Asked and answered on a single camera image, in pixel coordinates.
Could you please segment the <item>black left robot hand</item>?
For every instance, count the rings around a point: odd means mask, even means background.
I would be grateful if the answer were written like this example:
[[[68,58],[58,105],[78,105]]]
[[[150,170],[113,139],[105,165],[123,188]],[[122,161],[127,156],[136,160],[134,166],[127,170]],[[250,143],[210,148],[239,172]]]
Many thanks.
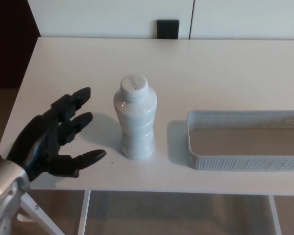
[[[93,120],[91,112],[75,114],[90,96],[89,87],[72,95],[66,94],[52,103],[45,113],[35,116],[16,138],[7,160],[23,168],[30,181],[44,172],[57,177],[77,178],[80,170],[100,161],[106,155],[103,149],[74,158],[59,155],[60,147],[72,142],[76,134]]]

